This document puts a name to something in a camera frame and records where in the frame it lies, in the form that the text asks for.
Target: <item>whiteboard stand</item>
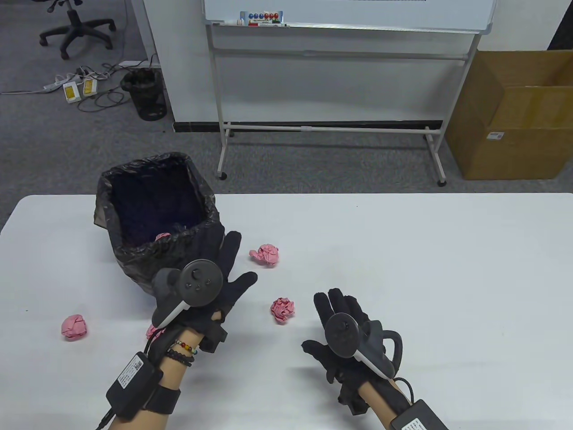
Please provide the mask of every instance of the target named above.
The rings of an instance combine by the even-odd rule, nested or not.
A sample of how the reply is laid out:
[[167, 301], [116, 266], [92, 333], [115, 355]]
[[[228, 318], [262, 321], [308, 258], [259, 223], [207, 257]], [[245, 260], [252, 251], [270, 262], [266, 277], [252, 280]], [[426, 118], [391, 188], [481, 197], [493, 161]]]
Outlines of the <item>whiteboard stand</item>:
[[[490, 23], [487, 26], [487, 30], [420, 30], [407, 29], [407, 28], [373, 28], [367, 27], [364, 30], [381, 30], [381, 31], [428, 31], [428, 32], [443, 32], [443, 33], [454, 33], [454, 34], [472, 34], [473, 39], [470, 49], [467, 53], [462, 55], [449, 55], [449, 54], [418, 54], [418, 53], [381, 53], [381, 52], [333, 52], [333, 51], [295, 51], [295, 50], [259, 50], [259, 49], [227, 49], [218, 48], [214, 46], [213, 43], [213, 27], [228, 25], [224, 22], [213, 22], [209, 21], [206, 17], [206, 31], [207, 31], [207, 44], [209, 47], [209, 57], [211, 64], [211, 73], [213, 78], [213, 87], [215, 91], [215, 101], [217, 104], [217, 117], [219, 121], [219, 130], [221, 136], [221, 155], [219, 157], [219, 164], [217, 166], [216, 175], [219, 179], [225, 180], [227, 174], [223, 171], [223, 164], [225, 163], [225, 156], [227, 152], [227, 147], [229, 145], [229, 138], [232, 136], [232, 130], [265, 130], [265, 131], [337, 131], [337, 132], [363, 132], [363, 133], [392, 133], [392, 134], [418, 134], [422, 135], [427, 142], [428, 149], [430, 151], [431, 158], [434, 162], [434, 167], [438, 176], [438, 186], [446, 185], [446, 174], [444, 168], [442, 167], [442, 162], [439, 158], [439, 150], [444, 141], [444, 136], [450, 119], [452, 118], [454, 109], [456, 107], [456, 102], [464, 86], [464, 82], [468, 76], [469, 68], [477, 52], [477, 46], [480, 43], [481, 35], [489, 31]], [[297, 24], [292, 25], [298, 28], [330, 28], [330, 29], [356, 29], [356, 26], [348, 25], [313, 25], [313, 24]], [[248, 27], [248, 26], [236, 26], [238, 28], [243, 28], [246, 32], [257, 31], [258, 27]], [[284, 31], [285, 28], [275, 28], [276, 31]], [[463, 62], [463, 71], [460, 80], [460, 84], [454, 94], [454, 98], [450, 104], [450, 107], [446, 111], [446, 115], [442, 121], [442, 126], [439, 130], [431, 130], [426, 127], [425, 129], [408, 129], [408, 128], [357, 128], [357, 127], [312, 127], [312, 126], [265, 126], [265, 125], [254, 125], [254, 124], [234, 124], [232, 122], [226, 122], [223, 116], [222, 108], [222, 85], [220, 82], [220, 75], [217, 71], [217, 57], [222, 56], [245, 56], [245, 57], [312, 57], [312, 58], [328, 58], [328, 59], [339, 59], [339, 60], [353, 60], [358, 58], [367, 58], [370, 60], [376, 59], [399, 59], [399, 60], [421, 60], [421, 61], [461, 61]]]

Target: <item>hand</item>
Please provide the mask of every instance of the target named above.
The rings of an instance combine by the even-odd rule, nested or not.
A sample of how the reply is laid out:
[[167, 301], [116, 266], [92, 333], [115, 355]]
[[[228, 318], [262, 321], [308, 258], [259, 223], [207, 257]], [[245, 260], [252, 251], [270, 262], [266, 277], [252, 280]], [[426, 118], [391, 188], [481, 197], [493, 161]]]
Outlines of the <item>hand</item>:
[[[150, 354], [154, 359], [162, 357], [165, 350], [185, 329], [192, 329], [204, 335], [199, 347], [206, 352], [214, 352], [217, 344], [225, 341], [227, 333], [221, 328], [221, 324], [237, 300], [257, 281], [256, 273], [247, 272], [229, 282], [229, 273], [240, 245], [241, 234], [229, 232], [225, 236], [225, 229], [221, 224], [215, 224], [194, 240], [191, 254], [196, 259], [211, 260], [219, 266], [223, 274], [221, 292], [208, 305], [181, 312], [167, 326], [166, 332], [153, 341]], [[159, 287], [156, 287], [154, 294], [159, 304], [167, 297], [168, 291], [159, 291]]]
[[[329, 290], [328, 296], [323, 292], [316, 293], [314, 301], [323, 327], [332, 315], [339, 312], [352, 316], [360, 326], [370, 320], [368, 315], [362, 311], [356, 298], [344, 296], [338, 288]], [[364, 363], [354, 358], [339, 357], [328, 345], [320, 342], [304, 341], [302, 347], [304, 352], [312, 355], [322, 364], [330, 384], [334, 382], [334, 379], [342, 384], [338, 402], [348, 405], [353, 415], [360, 415], [368, 410], [368, 404], [358, 394], [359, 388], [367, 382], [373, 385], [393, 410], [403, 411], [410, 406], [401, 392], [397, 391], [388, 380], [376, 375]]]
[[[180, 313], [175, 322], [204, 334], [205, 337], [200, 344], [200, 348], [206, 352], [213, 352], [219, 341], [224, 341], [226, 332], [221, 329], [221, 324], [225, 322], [225, 317], [233, 308], [237, 300], [257, 281], [257, 274], [254, 272], [243, 273], [235, 281], [229, 282], [229, 273], [235, 263], [237, 252], [241, 245], [241, 234], [229, 232], [223, 239], [220, 249], [206, 246], [201, 258], [211, 260], [219, 266], [223, 273], [223, 287], [219, 295], [206, 306], [190, 308]], [[222, 318], [212, 320], [213, 314], [220, 311]]]

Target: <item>floor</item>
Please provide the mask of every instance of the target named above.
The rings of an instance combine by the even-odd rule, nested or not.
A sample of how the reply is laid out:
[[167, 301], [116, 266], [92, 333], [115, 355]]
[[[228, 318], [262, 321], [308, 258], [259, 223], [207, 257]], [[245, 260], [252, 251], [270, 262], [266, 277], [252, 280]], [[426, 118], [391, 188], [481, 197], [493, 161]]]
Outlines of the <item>floor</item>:
[[[122, 57], [144, 59], [129, 1], [127, 6], [128, 25], [123, 31], [126, 20], [121, 0], [85, 0], [78, 7], [84, 19], [116, 20], [115, 48], [108, 51], [84, 37], [70, 46], [71, 59], [65, 62], [57, 47], [59, 36], [49, 39], [47, 47], [38, 43], [39, 32], [66, 23], [63, 8], [48, 14], [48, 3], [0, 0], [0, 40], [4, 41], [0, 92], [40, 89], [53, 82], [56, 74], [73, 72], [79, 65], [101, 69], [102, 62], [116, 63]], [[119, 78], [107, 81], [103, 88], [116, 86]], [[234, 138], [238, 144], [231, 146], [227, 157], [229, 177], [219, 181], [214, 176], [218, 135], [175, 134], [171, 122], [169, 116], [144, 122], [131, 103], [86, 114], [68, 105], [60, 91], [0, 95], [0, 228], [24, 196], [93, 194], [102, 171], [165, 151], [190, 154], [217, 193], [573, 191], [573, 164], [553, 181], [464, 181], [447, 147], [442, 159], [448, 185], [438, 188], [424, 141], [399, 135], [238, 133]], [[260, 145], [265, 142], [274, 145]], [[312, 147], [297, 145], [302, 142]]]

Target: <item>trash bin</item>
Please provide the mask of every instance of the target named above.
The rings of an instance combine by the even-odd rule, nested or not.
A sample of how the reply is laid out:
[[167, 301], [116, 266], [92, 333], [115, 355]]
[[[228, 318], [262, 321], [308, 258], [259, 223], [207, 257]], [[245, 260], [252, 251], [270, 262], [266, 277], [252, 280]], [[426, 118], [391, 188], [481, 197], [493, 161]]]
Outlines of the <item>trash bin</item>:
[[211, 187], [182, 153], [134, 160], [103, 172], [94, 224], [107, 229], [124, 273], [151, 295], [160, 269], [183, 269], [200, 258], [201, 247], [218, 248], [225, 231]]
[[139, 69], [128, 72], [121, 80], [121, 89], [134, 101], [138, 115], [145, 121], [157, 121], [167, 115], [163, 79], [158, 70]]

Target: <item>beaded bracelet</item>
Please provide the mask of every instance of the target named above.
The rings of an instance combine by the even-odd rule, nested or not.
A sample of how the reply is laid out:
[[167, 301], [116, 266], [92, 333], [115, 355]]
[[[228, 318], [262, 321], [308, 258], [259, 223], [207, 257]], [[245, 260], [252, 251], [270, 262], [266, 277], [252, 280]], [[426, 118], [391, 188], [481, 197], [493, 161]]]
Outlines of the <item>beaded bracelet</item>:
[[190, 368], [191, 364], [193, 364], [193, 362], [195, 361], [195, 357], [188, 357], [188, 356], [183, 355], [177, 351], [173, 351], [173, 349], [171, 349], [171, 348], [169, 348], [165, 352], [165, 356], [171, 358], [172, 360], [178, 361], [181, 364], [186, 365], [188, 368]]
[[186, 344], [185, 342], [181, 342], [179, 339], [177, 339], [175, 341], [175, 343], [177, 345], [179, 345], [181, 348], [186, 349], [187, 351], [191, 352], [193, 355], [197, 355], [197, 350], [195, 348], [193, 348], [192, 346]]

